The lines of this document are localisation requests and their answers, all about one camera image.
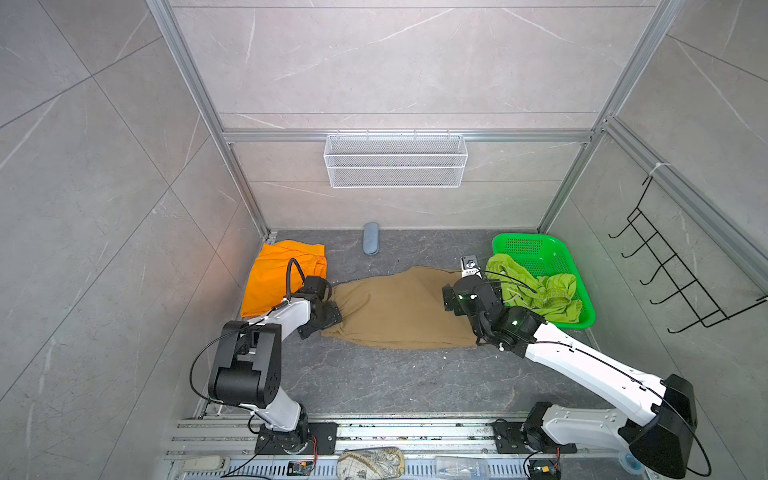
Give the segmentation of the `orange shorts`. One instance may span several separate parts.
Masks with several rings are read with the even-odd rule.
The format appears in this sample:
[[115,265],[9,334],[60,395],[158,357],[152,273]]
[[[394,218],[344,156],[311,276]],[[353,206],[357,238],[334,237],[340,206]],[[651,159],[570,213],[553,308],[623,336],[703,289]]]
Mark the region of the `orange shorts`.
[[291,259],[297,260],[305,277],[327,277],[328,261],[324,245],[293,240],[265,245],[248,277],[241,307],[242,318],[264,315],[284,299]]

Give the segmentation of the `khaki brown shorts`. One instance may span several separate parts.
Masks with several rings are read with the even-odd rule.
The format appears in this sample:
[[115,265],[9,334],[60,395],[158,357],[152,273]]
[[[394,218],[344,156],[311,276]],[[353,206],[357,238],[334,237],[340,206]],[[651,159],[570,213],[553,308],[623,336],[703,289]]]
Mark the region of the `khaki brown shorts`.
[[476,336],[465,316],[444,309],[442,288],[456,271],[412,267],[405,272],[333,288],[342,322],[321,335],[371,348],[437,350],[470,348]]

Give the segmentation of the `lime green shorts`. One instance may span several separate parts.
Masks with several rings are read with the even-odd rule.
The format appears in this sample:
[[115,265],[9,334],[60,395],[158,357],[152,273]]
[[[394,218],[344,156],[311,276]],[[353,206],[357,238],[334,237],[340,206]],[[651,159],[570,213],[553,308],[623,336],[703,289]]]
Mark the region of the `lime green shorts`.
[[521,306],[556,324],[577,324],[583,302],[576,298],[577,278],[570,273],[533,276],[511,256],[492,256],[486,265],[488,279],[501,282],[506,305]]

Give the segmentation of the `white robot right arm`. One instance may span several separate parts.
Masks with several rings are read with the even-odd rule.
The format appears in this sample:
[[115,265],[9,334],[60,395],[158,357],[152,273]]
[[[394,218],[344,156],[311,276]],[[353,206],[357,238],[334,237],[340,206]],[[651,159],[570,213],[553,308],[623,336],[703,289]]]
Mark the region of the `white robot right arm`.
[[569,409],[536,403],[519,427],[526,448],[555,454],[593,446],[629,454],[667,478],[691,473],[691,450],[700,443],[692,384],[675,374],[662,379],[633,369],[532,310],[506,305],[505,278],[489,278],[475,256],[465,256],[460,280],[442,290],[444,307],[469,319],[479,343],[557,371],[610,404],[607,409]]

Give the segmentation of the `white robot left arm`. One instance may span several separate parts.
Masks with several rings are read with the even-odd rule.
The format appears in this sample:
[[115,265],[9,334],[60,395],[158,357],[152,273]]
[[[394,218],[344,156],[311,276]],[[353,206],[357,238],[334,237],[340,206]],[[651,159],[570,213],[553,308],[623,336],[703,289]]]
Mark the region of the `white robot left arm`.
[[341,322],[330,299],[330,283],[309,276],[296,293],[285,297],[266,314],[246,321],[230,321],[222,329],[209,375],[211,400],[252,412],[277,435],[306,441],[304,407],[281,387],[282,341],[296,332],[302,339]]

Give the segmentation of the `green plastic basket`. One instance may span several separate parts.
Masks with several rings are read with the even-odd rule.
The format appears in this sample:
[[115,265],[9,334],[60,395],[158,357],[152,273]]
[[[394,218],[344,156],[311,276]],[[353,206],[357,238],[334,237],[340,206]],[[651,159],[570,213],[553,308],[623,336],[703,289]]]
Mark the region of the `green plastic basket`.
[[578,283],[576,298],[583,302],[580,320],[577,324],[553,324],[561,329],[586,329],[594,324],[595,309],[575,262],[562,241],[548,235],[504,233],[494,237],[492,251],[492,256],[501,253],[511,256],[533,276],[575,275]]

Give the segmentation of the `grey oval case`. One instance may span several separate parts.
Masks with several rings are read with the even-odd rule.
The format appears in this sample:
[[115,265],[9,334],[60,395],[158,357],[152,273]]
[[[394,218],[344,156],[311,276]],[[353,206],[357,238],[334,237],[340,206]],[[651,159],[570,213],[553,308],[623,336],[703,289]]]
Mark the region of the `grey oval case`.
[[376,222],[366,223],[363,227],[362,250],[368,256],[376,255],[380,250],[380,226]]

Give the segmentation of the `small circuit board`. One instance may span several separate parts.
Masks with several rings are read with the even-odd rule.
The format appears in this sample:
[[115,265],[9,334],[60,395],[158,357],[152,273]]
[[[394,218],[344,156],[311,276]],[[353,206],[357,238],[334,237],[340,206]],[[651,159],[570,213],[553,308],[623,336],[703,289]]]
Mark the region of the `small circuit board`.
[[291,460],[287,463],[285,474],[287,476],[310,477],[315,471],[314,460]]

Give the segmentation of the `patterned pouch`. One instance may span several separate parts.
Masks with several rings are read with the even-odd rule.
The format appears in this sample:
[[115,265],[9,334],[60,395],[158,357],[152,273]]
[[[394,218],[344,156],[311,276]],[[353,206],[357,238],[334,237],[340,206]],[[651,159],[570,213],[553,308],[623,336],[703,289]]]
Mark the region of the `patterned pouch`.
[[346,450],[336,466],[339,480],[398,479],[405,470],[405,456],[395,447]]

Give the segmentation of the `white power adapter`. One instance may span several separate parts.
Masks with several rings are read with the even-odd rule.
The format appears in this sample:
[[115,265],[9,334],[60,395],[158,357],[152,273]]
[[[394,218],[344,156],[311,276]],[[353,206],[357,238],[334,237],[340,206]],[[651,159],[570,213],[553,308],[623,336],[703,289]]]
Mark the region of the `white power adapter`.
[[205,455],[184,460],[180,470],[183,472],[216,472],[226,470],[229,466],[229,457]]

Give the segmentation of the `blue tape roll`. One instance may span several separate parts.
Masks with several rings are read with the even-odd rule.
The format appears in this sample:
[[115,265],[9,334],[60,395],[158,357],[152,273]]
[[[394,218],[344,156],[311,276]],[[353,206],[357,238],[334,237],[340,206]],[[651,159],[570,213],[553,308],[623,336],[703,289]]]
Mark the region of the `blue tape roll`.
[[639,460],[628,452],[620,452],[618,460],[622,468],[631,475],[639,476],[645,471]]

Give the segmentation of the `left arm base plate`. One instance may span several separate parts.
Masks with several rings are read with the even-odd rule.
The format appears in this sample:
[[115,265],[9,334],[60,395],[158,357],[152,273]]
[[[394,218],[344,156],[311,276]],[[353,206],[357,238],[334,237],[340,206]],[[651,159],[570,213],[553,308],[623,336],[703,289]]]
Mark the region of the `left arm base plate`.
[[291,432],[273,431],[261,426],[255,453],[258,455],[331,455],[335,452],[336,423],[299,423]]

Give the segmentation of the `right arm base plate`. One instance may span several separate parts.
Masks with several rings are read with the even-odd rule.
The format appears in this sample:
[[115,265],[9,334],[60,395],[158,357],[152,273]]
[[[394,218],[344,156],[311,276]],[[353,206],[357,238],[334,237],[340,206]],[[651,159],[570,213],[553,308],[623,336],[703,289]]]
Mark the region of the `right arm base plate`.
[[490,424],[490,427],[499,454],[534,452],[574,454],[577,452],[575,444],[556,443],[540,426],[528,425],[526,422],[497,419]]

